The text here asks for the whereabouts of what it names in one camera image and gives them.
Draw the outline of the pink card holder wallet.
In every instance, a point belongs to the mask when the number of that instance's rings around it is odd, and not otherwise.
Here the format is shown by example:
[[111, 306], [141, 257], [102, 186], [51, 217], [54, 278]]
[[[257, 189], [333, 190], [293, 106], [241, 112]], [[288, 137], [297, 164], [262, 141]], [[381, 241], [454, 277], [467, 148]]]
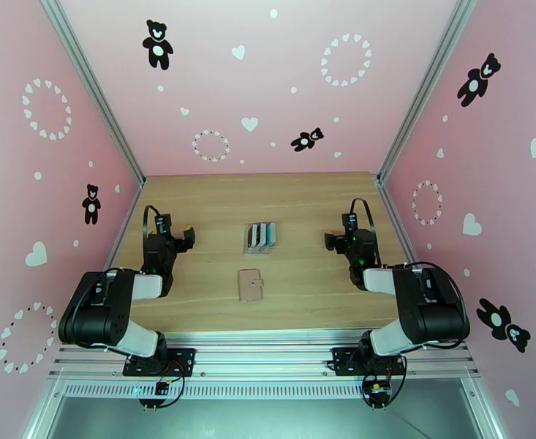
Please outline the pink card holder wallet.
[[241, 269], [238, 271], [239, 301], [252, 302], [263, 299], [264, 282], [259, 269]]

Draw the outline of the clear acrylic card stand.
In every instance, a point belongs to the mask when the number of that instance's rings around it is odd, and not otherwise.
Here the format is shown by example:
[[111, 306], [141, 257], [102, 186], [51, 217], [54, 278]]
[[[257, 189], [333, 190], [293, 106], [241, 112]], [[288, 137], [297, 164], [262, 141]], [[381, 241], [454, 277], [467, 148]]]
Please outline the clear acrylic card stand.
[[245, 230], [245, 234], [244, 234], [244, 254], [245, 255], [264, 255], [264, 254], [268, 254], [274, 247], [264, 247], [264, 248], [261, 248], [261, 247], [258, 247], [258, 245], [254, 248], [250, 248], [247, 246], [247, 239], [248, 239], [248, 229], [249, 229], [249, 226], [251, 224], [254, 224], [254, 223], [250, 223], [248, 224], [246, 230]]

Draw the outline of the perforated metal strip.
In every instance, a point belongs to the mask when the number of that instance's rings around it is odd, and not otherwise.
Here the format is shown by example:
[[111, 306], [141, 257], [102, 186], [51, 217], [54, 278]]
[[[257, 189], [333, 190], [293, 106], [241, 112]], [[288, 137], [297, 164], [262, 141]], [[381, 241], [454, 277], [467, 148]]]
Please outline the perforated metal strip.
[[[65, 397], [153, 399], [156, 382], [103, 382], [74, 380], [61, 394]], [[202, 382], [187, 381], [182, 399], [359, 399], [361, 385], [356, 381], [301, 382]]]

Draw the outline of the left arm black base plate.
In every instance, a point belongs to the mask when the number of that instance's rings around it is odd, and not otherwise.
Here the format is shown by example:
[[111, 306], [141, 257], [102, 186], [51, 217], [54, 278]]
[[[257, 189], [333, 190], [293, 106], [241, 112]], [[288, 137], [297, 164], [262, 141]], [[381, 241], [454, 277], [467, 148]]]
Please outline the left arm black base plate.
[[197, 350], [163, 346], [150, 358], [133, 356], [124, 364], [124, 377], [181, 378], [191, 377]]

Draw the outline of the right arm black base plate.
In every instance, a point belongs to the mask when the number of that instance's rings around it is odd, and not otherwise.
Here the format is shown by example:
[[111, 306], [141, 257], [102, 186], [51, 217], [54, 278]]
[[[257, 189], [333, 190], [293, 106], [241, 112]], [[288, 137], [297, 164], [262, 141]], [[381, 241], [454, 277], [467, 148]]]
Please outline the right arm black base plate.
[[348, 376], [402, 376], [406, 374], [401, 356], [365, 356], [357, 348], [332, 348], [332, 359], [327, 362], [337, 377]]

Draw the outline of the aluminium base frame rails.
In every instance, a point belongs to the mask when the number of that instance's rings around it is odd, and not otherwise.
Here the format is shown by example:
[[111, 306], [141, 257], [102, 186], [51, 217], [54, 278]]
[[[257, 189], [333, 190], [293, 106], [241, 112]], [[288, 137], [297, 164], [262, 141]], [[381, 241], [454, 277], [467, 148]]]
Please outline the aluminium base frame rails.
[[[196, 350], [191, 380], [327, 380], [333, 348], [355, 347], [360, 329], [166, 333], [172, 348]], [[61, 346], [50, 379], [122, 380], [124, 357]]]

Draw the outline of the aluminium corner post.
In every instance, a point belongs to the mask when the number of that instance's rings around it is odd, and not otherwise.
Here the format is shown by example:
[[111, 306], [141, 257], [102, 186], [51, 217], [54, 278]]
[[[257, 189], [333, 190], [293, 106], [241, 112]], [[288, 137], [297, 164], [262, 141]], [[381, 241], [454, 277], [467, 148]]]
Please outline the aluminium corner post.
[[140, 168], [129, 143], [116, 119], [105, 93], [95, 75], [91, 64], [85, 55], [79, 39], [69, 22], [60, 0], [39, 0], [48, 19], [53, 25], [61, 44], [64, 46], [77, 74], [82, 80], [96, 109], [105, 123], [119, 152], [132, 171], [139, 188], [143, 188], [146, 177]]
[[430, 99], [432, 91], [439, 81], [477, 2], [478, 0], [456, 1], [422, 81], [396, 132], [388, 153], [374, 177], [379, 190], [386, 188], [390, 173], [414, 130], [426, 103]]

